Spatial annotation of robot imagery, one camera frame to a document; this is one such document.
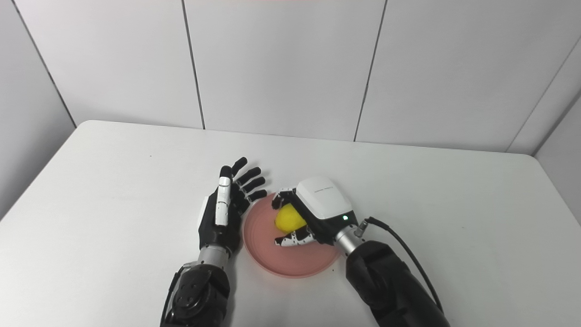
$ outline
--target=black fingertip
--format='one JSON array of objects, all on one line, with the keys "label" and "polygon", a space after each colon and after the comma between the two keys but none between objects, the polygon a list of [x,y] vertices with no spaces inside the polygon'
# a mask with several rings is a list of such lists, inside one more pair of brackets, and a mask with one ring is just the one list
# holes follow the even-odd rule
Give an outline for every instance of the black fingertip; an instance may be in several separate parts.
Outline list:
[{"label": "black fingertip", "polygon": [[275,209],[275,210],[278,210],[278,209],[280,209],[280,208],[281,208],[281,202],[282,202],[282,199],[281,199],[281,197],[280,197],[280,196],[275,196],[275,197],[272,199],[272,202],[270,202],[270,205],[271,205],[271,207],[272,207],[273,209]]},{"label": "black fingertip", "polygon": [[246,184],[249,180],[253,179],[254,177],[260,175],[262,170],[260,167],[254,167],[247,172],[245,172],[240,178],[237,180],[240,185]]},{"label": "black fingertip", "polygon": [[248,196],[248,199],[251,201],[256,201],[260,198],[266,197],[268,195],[268,192],[266,192],[266,190],[258,190],[254,193],[252,193],[251,195]]},{"label": "black fingertip", "polygon": [[248,159],[246,157],[242,157],[238,159],[232,165],[232,176],[236,176],[236,174],[240,171],[240,169],[248,164]]},{"label": "black fingertip", "polygon": [[232,178],[232,168],[230,166],[222,166],[222,169],[220,169],[220,177]]},{"label": "black fingertip", "polygon": [[266,183],[266,179],[261,176],[261,177],[258,177],[258,178],[251,180],[248,184],[244,185],[244,187],[242,187],[242,189],[244,190],[244,192],[250,193],[256,187],[264,185],[265,183]]}]

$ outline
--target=white robotic hand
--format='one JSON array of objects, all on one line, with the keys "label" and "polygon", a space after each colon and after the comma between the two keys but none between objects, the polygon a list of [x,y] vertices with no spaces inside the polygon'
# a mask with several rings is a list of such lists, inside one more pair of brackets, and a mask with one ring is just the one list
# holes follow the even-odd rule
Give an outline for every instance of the white robotic hand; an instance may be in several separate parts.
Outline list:
[{"label": "white robotic hand", "polygon": [[[280,209],[288,203],[293,205],[307,225],[286,236],[277,237],[277,245],[297,246],[313,240],[334,245],[341,239],[345,240],[343,236],[347,232],[357,229],[351,203],[326,177],[312,177],[301,181],[294,189],[280,190],[272,200],[272,207]],[[358,243],[352,244],[349,249],[356,245]]]}]

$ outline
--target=cable connector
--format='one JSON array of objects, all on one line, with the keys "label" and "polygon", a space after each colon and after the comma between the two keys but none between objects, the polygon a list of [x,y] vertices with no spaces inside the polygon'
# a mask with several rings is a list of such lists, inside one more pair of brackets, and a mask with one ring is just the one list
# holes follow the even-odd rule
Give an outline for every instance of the cable connector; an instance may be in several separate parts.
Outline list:
[{"label": "cable connector", "polygon": [[367,226],[369,226],[367,219],[363,219],[363,221],[359,224],[359,226],[357,227],[355,232],[353,232],[353,235],[355,235],[356,237],[362,238],[363,233],[365,233],[365,230],[367,229]]}]

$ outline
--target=black robot forearm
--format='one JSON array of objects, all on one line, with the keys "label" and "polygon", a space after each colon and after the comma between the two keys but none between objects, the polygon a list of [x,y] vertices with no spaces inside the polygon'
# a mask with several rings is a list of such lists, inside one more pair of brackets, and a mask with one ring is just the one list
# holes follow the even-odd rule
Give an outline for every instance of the black robot forearm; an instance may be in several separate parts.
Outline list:
[{"label": "black robot forearm", "polygon": [[228,276],[212,264],[184,265],[175,273],[161,327],[219,327],[230,295]]},{"label": "black robot forearm", "polygon": [[367,241],[349,254],[346,277],[380,327],[450,327],[408,266],[387,245]]}]

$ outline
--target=black cable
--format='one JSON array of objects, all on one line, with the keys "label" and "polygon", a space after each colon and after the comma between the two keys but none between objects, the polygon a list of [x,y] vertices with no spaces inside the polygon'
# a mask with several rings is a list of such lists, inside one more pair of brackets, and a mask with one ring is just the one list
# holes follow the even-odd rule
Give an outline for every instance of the black cable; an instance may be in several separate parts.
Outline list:
[{"label": "black cable", "polygon": [[401,239],[401,237],[399,237],[399,235],[391,227],[389,227],[389,225],[386,224],[385,222],[382,222],[379,219],[376,219],[373,217],[369,217],[365,220],[370,224],[373,224],[377,227],[380,227],[380,228],[387,230],[401,244],[401,246],[404,248],[404,250],[410,256],[411,260],[414,262],[415,266],[418,267],[419,273],[422,275],[422,277],[426,281],[426,285],[428,285],[428,288],[430,289],[430,292],[432,293],[432,297],[434,298],[434,302],[436,303],[437,308],[440,309],[440,311],[442,313],[444,313],[444,309],[442,309],[442,304],[440,302],[440,298],[438,298],[438,296],[436,294],[436,290],[434,289],[434,286],[432,286],[432,282],[430,282],[428,275],[426,274],[426,272],[422,268],[422,265],[419,264],[419,261],[416,259],[415,255],[411,252],[410,248],[406,245],[406,242],[404,242]]}]

